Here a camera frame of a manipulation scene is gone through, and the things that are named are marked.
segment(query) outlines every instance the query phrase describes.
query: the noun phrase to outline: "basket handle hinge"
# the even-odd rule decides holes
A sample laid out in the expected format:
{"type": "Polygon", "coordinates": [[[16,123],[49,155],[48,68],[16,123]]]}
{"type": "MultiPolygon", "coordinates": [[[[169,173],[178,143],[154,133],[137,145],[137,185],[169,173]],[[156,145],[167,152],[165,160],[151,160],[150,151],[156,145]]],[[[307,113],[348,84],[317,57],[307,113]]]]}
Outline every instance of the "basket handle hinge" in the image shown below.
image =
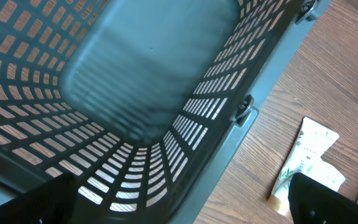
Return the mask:
{"type": "Polygon", "coordinates": [[[318,5],[317,0],[307,1],[302,5],[301,14],[296,20],[295,24],[298,25],[303,22],[305,19],[309,21],[318,20],[321,17],[321,14],[317,12],[316,8],[318,5]]]}
{"type": "Polygon", "coordinates": [[[252,97],[252,95],[248,95],[239,106],[239,109],[235,117],[236,122],[239,122],[241,118],[243,118],[245,115],[249,113],[253,104],[254,104],[254,98],[252,97]]]}

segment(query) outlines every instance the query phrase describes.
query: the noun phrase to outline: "wooden surface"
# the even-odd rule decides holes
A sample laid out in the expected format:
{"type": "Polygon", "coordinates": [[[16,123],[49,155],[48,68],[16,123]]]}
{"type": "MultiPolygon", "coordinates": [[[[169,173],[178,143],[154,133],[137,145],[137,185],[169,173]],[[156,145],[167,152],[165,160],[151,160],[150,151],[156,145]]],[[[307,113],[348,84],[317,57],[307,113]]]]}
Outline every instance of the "wooden surface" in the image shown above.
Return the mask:
{"type": "Polygon", "coordinates": [[[323,155],[358,194],[358,11],[333,0],[291,60],[195,223],[292,223],[266,206],[304,116],[340,138],[323,155]]]}

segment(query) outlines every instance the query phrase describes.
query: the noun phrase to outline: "plastic basket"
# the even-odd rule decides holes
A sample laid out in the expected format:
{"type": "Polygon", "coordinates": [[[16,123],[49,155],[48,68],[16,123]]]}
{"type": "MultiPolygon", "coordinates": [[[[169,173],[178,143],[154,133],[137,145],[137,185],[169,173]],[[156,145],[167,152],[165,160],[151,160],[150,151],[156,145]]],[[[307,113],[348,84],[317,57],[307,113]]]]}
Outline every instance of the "plastic basket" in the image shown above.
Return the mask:
{"type": "Polygon", "coordinates": [[[329,0],[0,0],[0,186],[190,223],[329,0]]]}

